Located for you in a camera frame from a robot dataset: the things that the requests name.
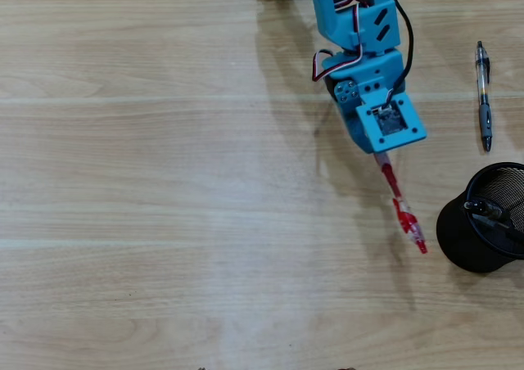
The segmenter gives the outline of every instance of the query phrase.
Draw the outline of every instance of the wood grain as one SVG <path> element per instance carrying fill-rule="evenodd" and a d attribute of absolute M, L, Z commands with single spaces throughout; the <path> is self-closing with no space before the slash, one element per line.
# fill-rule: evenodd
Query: wood grain
<path fill-rule="evenodd" d="M 435 225 L 523 161 L 524 2 L 401 2 L 427 256 L 309 81 L 310 0 L 0 0 L 0 368 L 522 369 L 522 264 L 459 270 Z"/>

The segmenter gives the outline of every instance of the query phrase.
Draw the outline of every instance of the blue robot part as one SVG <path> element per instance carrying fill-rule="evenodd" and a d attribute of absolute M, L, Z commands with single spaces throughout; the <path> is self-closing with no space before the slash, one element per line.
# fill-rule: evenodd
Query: blue robot part
<path fill-rule="evenodd" d="M 399 23 L 394 0 L 370 1 L 372 6 L 359 9 L 360 39 L 367 54 L 377 54 L 400 45 Z M 345 49 L 359 46 L 351 10 L 337 11 L 333 0 L 313 0 L 313 4 L 318 31 L 324 38 Z"/>
<path fill-rule="evenodd" d="M 344 61 L 348 61 L 348 55 L 340 52 L 326 59 L 323 66 L 329 68 Z M 402 54 L 390 50 L 381 56 L 365 56 L 358 65 L 330 77 L 333 97 L 348 132 L 366 153 L 389 151 L 427 136 L 404 85 L 391 104 L 383 107 L 403 68 Z"/>
<path fill-rule="evenodd" d="M 320 34 L 344 49 L 326 59 L 324 69 L 355 59 L 362 45 L 362 59 L 332 72 L 326 85 L 355 143 L 366 153 L 381 153 L 420 141 L 427 133 L 405 85 L 393 90 L 404 71 L 395 49 L 400 44 L 395 1 L 362 1 L 357 4 L 359 28 L 352 7 L 337 8 L 344 0 L 314 0 L 314 8 Z M 386 106 L 389 93 L 393 97 Z"/>

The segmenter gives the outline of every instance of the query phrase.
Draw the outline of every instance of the pencil holder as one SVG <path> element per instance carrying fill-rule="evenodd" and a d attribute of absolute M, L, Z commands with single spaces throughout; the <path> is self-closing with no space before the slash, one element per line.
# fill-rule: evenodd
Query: pencil holder
<path fill-rule="evenodd" d="M 479 223 L 464 209 L 471 200 L 483 200 L 504 210 L 505 226 L 524 233 L 524 165 L 499 163 L 476 174 L 466 191 L 441 212 L 436 235 L 444 254 L 460 268 L 489 273 L 515 259 L 524 259 L 524 241 Z"/>

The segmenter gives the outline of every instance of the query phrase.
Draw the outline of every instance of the robotic arm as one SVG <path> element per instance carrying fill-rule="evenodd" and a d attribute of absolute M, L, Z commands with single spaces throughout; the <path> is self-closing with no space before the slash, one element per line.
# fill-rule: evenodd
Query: robotic arm
<path fill-rule="evenodd" d="M 317 52 L 313 81 L 321 79 L 339 106 L 346 127 L 366 153 L 381 153 L 426 137 L 408 95 L 396 0 L 313 0 L 318 31 L 342 48 Z M 410 50 L 413 49 L 413 32 Z M 328 55 L 322 63 L 318 58 Z"/>

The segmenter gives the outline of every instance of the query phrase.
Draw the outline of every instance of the ballpoint pen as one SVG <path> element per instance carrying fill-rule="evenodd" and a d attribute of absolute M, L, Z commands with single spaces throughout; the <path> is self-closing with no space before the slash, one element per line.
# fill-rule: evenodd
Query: ballpoint pen
<path fill-rule="evenodd" d="M 519 241 L 520 243 L 524 243 L 524 233 L 518 231 L 517 229 L 510 227 L 507 224 L 503 224 L 499 221 L 494 221 L 494 220 L 488 219 L 487 217 L 480 216 L 478 214 L 472 214 L 472 217 L 477 222 L 482 223 L 489 228 L 492 228 L 496 231 L 503 232 L 506 235 L 506 237 L 509 237 L 509 239 L 512 239 L 514 241 Z"/>
<path fill-rule="evenodd" d="M 420 225 L 418 225 L 417 218 L 409 208 L 408 202 L 402 197 L 399 185 L 396 181 L 393 167 L 391 166 L 390 158 L 386 153 L 375 154 L 375 160 L 381 168 L 382 173 L 386 177 L 387 182 L 393 191 L 393 204 L 395 205 L 397 218 L 400 222 L 400 226 L 408 236 L 409 240 L 417 245 L 421 253 L 426 254 L 426 240 Z"/>
<path fill-rule="evenodd" d="M 464 203 L 464 209 L 470 213 L 477 214 L 482 217 L 496 221 L 506 221 L 511 219 L 511 215 L 507 210 L 500 206 L 485 200 L 473 198 Z"/>
<path fill-rule="evenodd" d="M 484 145 L 485 151 L 490 151 L 493 140 L 493 133 L 491 130 L 491 108 L 490 100 L 488 98 L 488 84 L 490 83 L 491 65 L 490 58 L 482 46 L 482 41 L 479 41 L 477 44 L 475 59 L 477 67 L 479 119 L 481 121 L 482 145 Z"/>

